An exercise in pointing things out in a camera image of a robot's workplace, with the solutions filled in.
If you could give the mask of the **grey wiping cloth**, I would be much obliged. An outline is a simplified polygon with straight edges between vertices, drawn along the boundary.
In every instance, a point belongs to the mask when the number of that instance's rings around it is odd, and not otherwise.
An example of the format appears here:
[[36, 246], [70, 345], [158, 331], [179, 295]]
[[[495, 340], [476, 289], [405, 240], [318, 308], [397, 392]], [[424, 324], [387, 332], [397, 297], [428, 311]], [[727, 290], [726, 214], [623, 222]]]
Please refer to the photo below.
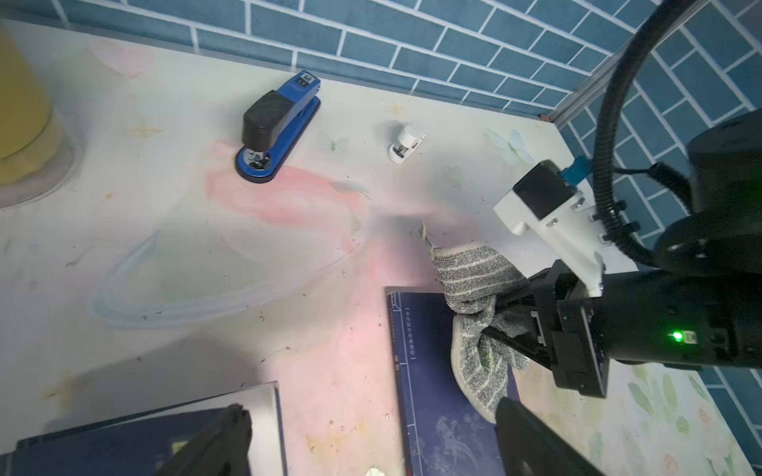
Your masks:
[[529, 331], [529, 321], [496, 311], [497, 299], [528, 284], [527, 278], [498, 251], [486, 244], [452, 248], [435, 246], [425, 226], [419, 229], [448, 307], [452, 324], [450, 361], [456, 382], [476, 412], [492, 424], [501, 400], [508, 397], [514, 369], [524, 371], [529, 359], [507, 344], [486, 335], [494, 327], [506, 337]]

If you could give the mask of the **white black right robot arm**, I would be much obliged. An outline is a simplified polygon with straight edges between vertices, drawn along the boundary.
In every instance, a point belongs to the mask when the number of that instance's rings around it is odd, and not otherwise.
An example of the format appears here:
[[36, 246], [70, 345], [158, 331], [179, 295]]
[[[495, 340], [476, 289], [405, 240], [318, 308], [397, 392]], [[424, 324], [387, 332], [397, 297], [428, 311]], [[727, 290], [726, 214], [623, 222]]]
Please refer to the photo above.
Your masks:
[[534, 230], [557, 253], [552, 267], [499, 295], [496, 313], [518, 331], [484, 335], [549, 369], [557, 386], [606, 394], [608, 365], [761, 364], [761, 114], [698, 135], [691, 174], [678, 178], [690, 214], [659, 238], [653, 263], [611, 273], [595, 209], [552, 162], [529, 170], [494, 210], [514, 234]]

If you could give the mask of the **blue book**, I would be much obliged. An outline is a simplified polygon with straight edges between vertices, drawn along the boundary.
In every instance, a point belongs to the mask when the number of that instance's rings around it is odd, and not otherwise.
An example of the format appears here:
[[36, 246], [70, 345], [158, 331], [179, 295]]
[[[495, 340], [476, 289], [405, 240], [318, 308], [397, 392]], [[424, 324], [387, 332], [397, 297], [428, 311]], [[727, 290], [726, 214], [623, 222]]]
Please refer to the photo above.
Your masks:
[[496, 432], [454, 376], [454, 312], [440, 294], [387, 293], [408, 475], [502, 475]]
[[157, 475], [196, 434], [230, 405], [252, 420], [249, 475], [288, 472], [278, 387], [240, 387], [207, 397], [17, 442], [1, 457], [4, 475]]

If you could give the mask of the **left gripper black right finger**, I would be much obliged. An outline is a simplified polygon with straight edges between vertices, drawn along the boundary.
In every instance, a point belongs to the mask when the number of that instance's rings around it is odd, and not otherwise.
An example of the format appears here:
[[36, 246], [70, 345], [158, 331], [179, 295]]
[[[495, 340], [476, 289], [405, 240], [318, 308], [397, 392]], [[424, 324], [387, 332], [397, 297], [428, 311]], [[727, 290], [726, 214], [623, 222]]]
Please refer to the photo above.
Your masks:
[[520, 402], [504, 398], [496, 435], [507, 475], [572, 476], [603, 473]]

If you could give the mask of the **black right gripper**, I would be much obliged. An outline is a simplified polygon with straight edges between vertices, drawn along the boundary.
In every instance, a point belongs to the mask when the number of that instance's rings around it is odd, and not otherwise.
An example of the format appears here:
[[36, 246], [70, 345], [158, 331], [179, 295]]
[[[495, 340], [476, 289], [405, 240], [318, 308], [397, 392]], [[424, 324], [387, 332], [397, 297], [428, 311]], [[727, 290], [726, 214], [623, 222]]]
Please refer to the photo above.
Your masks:
[[664, 271], [606, 275], [599, 297], [561, 261], [498, 297], [495, 313], [536, 311], [544, 344], [497, 328], [482, 335], [510, 350], [510, 366], [534, 362], [559, 388], [603, 398], [613, 361], [676, 369], [761, 365], [761, 278], [691, 278]]

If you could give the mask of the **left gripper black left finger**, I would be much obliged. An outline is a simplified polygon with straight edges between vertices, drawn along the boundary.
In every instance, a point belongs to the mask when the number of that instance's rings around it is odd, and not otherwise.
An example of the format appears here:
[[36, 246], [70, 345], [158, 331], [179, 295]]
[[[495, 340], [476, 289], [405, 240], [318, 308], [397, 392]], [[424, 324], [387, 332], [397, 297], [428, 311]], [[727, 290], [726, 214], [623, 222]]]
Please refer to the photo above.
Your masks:
[[252, 420], [241, 405], [225, 408], [157, 471], [157, 475], [249, 475]]

